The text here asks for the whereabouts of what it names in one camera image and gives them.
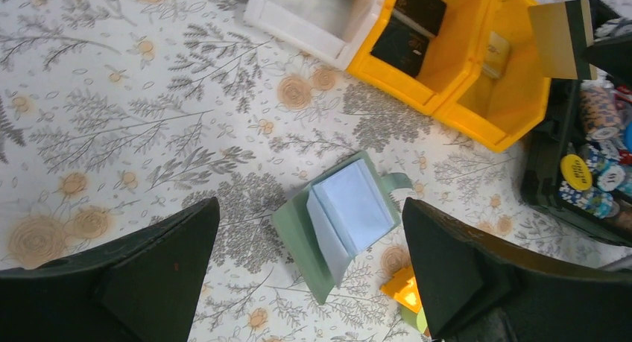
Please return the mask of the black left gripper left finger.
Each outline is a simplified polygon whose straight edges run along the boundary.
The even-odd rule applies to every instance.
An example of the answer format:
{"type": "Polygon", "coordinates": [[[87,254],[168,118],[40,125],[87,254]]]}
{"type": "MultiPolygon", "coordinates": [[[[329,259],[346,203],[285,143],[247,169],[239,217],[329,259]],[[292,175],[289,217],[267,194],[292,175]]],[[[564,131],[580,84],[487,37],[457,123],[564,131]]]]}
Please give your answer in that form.
{"type": "Polygon", "coordinates": [[[207,198],[33,270],[3,270],[1,339],[185,341],[219,223],[207,198]]]}

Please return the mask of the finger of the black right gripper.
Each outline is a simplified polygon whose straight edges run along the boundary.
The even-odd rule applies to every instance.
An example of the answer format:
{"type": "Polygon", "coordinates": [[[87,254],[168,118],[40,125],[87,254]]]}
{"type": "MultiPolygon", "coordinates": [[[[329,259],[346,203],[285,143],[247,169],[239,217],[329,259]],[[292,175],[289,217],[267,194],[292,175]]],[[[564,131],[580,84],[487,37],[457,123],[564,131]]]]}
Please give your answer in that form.
{"type": "Polygon", "coordinates": [[[584,50],[582,56],[588,63],[631,88],[631,33],[595,42],[584,50]]]}

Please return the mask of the yellow plastic divided bin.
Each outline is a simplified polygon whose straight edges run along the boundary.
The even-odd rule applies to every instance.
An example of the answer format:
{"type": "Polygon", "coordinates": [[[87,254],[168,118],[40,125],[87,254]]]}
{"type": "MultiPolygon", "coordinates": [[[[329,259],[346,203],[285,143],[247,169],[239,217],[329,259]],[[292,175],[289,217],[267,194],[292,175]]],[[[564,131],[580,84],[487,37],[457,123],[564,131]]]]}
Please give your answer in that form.
{"type": "Polygon", "coordinates": [[[528,17],[535,0],[443,0],[446,14],[420,73],[411,77],[372,57],[396,0],[385,0],[347,71],[420,113],[459,130],[495,152],[537,126],[546,113],[551,81],[544,76],[528,17]],[[511,45],[504,74],[482,71],[490,33],[511,45]]]}

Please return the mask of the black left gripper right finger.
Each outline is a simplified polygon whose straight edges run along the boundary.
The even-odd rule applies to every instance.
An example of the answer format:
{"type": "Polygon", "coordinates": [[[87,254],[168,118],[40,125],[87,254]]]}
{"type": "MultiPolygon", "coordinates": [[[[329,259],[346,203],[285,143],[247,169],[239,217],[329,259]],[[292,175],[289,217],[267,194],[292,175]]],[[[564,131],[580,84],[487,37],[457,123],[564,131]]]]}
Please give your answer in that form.
{"type": "Polygon", "coordinates": [[[402,222],[437,341],[629,341],[631,275],[525,249],[421,200],[402,222]]]}

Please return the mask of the green card holder wallet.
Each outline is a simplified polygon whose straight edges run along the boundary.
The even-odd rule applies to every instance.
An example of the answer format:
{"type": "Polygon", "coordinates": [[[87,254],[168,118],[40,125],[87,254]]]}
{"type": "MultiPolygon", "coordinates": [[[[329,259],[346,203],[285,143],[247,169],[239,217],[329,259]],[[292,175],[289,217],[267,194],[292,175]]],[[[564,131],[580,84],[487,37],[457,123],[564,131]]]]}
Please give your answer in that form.
{"type": "Polygon", "coordinates": [[[340,287],[353,259],[397,227],[393,191],[412,189],[407,174],[381,175],[360,151],[308,183],[271,223],[318,304],[340,287]]]}

